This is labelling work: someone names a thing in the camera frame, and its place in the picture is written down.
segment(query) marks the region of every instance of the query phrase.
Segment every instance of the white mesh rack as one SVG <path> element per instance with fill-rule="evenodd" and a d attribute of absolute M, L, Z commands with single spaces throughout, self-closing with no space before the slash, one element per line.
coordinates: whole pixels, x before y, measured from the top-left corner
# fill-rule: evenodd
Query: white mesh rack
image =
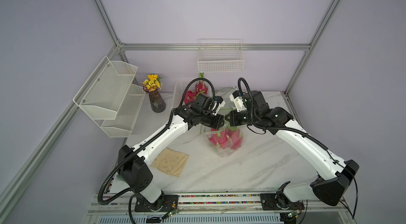
<path fill-rule="evenodd" d="M 242 39 L 199 39 L 199 72 L 241 72 L 244 69 Z"/>
<path fill-rule="evenodd" d="M 105 66 L 89 90 L 81 96 L 83 88 L 74 97 L 74 102 L 110 138 L 131 135 L 141 109 L 145 91 L 134 85 L 137 67 L 123 61 L 101 61 Z"/>

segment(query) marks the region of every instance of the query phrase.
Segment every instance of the purple glass vase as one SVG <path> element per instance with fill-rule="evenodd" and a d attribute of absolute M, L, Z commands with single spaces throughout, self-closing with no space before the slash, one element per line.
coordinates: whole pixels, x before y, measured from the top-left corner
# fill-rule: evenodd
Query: purple glass vase
<path fill-rule="evenodd" d="M 165 101 L 162 99 L 162 96 L 158 92 L 158 90 L 149 92 L 149 91 L 147 91 L 147 89 L 144 88 L 144 91 L 150 97 L 150 104 L 151 104 L 152 111 L 154 111 L 156 113 L 160 113 L 165 110 L 165 108 L 166 108 Z"/>

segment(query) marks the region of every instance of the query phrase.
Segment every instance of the clear plastic bag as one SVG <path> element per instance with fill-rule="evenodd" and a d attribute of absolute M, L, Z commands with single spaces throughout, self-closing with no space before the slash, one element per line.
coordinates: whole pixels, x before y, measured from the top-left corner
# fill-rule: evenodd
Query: clear plastic bag
<path fill-rule="evenodd" d="M 208 139 L 208 145 L 218 156 L 227 157 L 239 149 L 243 142 L 243 135 L 238 127 L 231 127 L 227 123 L 219 130 L 206 128 L 205 135 Z"/>
<path fill-rule="evenodd" d="M 235 90 L 235 87 L 230 87 L 216 92 L 216 95 L 221 96 L 226 102 L 218 114 L 225 116 L 235 109 L 229 98 Z M 220 157 L 227 157 L 234 153 L 241 147 L 244 138 L 241 130 L 238 127 L 231 127 L 226 120 L 224 120 L 223 127 L 218 130 L 203 126 L 200 132 L 205 134 L 207 145 Z"/>

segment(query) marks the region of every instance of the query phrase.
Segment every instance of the marble table surface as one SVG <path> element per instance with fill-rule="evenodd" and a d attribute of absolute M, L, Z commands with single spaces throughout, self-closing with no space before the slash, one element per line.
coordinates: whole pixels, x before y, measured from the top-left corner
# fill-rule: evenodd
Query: marble table surface
<path fill-rule="evenodd" d="M 288 110 L 281 92 L 262 92 L 270 108 Z M 139 116 L 127 145 L 132 147 L 150 136 L 169 118 L 172 94 L 162 93 L 166 110 L 154 113 L 145 96 Z M 266 191 L 275 190 L 286 181 L 300 181 L 317 175 L 316 170 L 295 149 L 270 132 L 259 135 L 241 127 L 242 146 L 228 157 L 220 157 L 209 147 L 200 126 L 193 127 L 176 138 L 168 147 L 189 155 L 181 174 L 174 177 L 150 168 L 154 181 L 163 191 Z M 110 193 L 117 193 L 128 185 L 113 180 Z"/>

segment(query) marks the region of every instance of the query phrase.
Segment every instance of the towel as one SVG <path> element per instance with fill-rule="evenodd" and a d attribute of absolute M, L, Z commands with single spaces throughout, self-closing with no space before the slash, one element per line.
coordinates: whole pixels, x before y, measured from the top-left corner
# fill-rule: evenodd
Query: towel
<path fill-rule="evenodd" d="M 189 155 L 165 148 L 152 162 L 151 167 L 165 174 L 179 177 L 189 159 Z"/>

